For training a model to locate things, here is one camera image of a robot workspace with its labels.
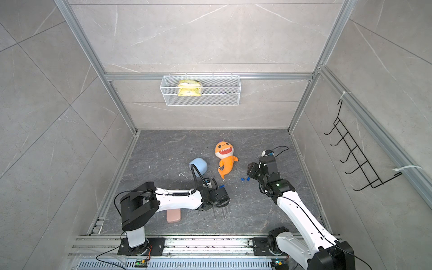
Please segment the yellow packet in basket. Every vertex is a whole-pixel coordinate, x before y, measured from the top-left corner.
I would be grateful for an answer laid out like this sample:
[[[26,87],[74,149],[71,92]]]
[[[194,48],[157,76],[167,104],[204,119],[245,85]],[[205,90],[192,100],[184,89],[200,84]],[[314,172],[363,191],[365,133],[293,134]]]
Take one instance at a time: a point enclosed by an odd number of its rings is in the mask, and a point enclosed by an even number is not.
[[[193,80],[181,80],[177,85],[177,95],[179,97],[200,97],[203,85],[201,82]]]

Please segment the orange shark plush toy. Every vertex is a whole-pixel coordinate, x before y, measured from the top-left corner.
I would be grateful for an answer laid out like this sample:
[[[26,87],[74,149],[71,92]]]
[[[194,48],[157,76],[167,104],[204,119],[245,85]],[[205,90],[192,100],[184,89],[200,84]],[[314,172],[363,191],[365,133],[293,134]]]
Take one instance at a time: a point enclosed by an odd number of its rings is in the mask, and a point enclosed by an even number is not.
[[[238,162],[239,159],[234,155],[234,147],[226,141],[219,142],[214,153],[220,159],[218,173],[224,179],[232,171],[234,163]]]

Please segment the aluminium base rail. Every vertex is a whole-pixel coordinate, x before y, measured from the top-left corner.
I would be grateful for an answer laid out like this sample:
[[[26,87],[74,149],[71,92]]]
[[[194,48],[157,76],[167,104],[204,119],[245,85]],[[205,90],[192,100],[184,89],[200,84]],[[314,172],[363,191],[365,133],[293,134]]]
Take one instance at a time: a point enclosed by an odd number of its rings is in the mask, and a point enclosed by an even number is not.
[[[132,250],[122,236],[79,236],[67,254],[72,270],[354,270],[352,248],[332,235],[277,229],[263,235],[150,236]]]

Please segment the light blue plastic cup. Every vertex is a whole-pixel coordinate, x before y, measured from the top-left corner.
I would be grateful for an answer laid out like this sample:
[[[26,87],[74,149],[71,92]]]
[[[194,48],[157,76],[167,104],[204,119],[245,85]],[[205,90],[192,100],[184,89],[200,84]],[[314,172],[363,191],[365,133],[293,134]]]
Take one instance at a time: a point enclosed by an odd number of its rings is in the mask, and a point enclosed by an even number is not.
[[[195,166],[196,166],[196,168],[198,169],[199,173],[200,173],[202,176],[203,176],[203,175],[207,172],[207,170],[208,170],[208,164],[207,164],[207,162],[206,162],[204,159],[199,158],[199,157],[195,158],[194,160],[192,160],[192,161],[189,163],[190,168],[192,167],[192,165],[195,165]]]

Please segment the pink rectangular case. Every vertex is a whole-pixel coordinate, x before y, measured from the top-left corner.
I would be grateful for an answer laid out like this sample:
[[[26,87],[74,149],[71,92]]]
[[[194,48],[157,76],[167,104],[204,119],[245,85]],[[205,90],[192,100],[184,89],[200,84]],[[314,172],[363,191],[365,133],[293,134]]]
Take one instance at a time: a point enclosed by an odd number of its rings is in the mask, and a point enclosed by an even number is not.
[[[166,221],[168,223],[177,223],[181,220],[181,209],[169,209],[166,211]]]

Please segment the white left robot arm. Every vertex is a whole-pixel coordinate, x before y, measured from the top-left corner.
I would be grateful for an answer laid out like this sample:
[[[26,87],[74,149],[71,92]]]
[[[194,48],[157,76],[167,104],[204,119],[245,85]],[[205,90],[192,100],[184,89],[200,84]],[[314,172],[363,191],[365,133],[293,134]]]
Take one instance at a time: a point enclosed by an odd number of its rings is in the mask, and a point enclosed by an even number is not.
[[[226,207],[229,202],[230,197],[224,187],[166,190],[155,187],[154,182],[146,182],[126,192],[120,199],[121,226],[127,235],[128,246],[136,248],[147,244],[145,225],[158,212],[175,209],[207,211]]]

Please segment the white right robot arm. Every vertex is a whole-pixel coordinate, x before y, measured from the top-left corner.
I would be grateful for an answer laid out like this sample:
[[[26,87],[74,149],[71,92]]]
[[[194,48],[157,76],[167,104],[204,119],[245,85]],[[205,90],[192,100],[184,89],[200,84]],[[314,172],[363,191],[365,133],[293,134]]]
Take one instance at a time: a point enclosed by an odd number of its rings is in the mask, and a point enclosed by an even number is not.
[[[247,176],[259,182],[260,192],[267,195],[289,217],[300,241],[285,227],[268,233],[269,251],[275,255],[287,254],[305,270],[354,270],[353,248],[338,241],[307,209],[293,185],[281,178],[276,158],[262,156],[259,163],[250,163]]]

